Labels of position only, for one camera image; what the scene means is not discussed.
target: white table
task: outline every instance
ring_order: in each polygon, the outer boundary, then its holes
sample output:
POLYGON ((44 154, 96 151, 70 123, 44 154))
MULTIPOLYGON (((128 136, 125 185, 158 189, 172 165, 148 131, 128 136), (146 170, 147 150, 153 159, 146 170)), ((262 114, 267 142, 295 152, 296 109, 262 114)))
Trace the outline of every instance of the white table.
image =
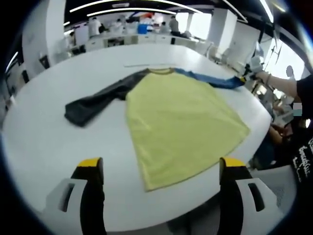
MULTIPOLYGON (((191 211, 219 191, 216 164, 182 183, 146 193, 125 120, 124 101, 115 100, 87 128, 73 126, 64 118, 67 103, 145 69, 147 66, 135 65, 146 64, 176 65, 215 77, 232 77, 230 71, 189 48, 157 44, 101 49, 44 71, 19 92, 3 128, 8 167, 33 208, 42 210, 49 192, 69 178, 81 160, 94 157, 104 159, 107 231, 163 223, 191 211)), ((268 131, 270 116, 244 87, 218 92, 251 129, 230 154, 247 163, 268 131)))

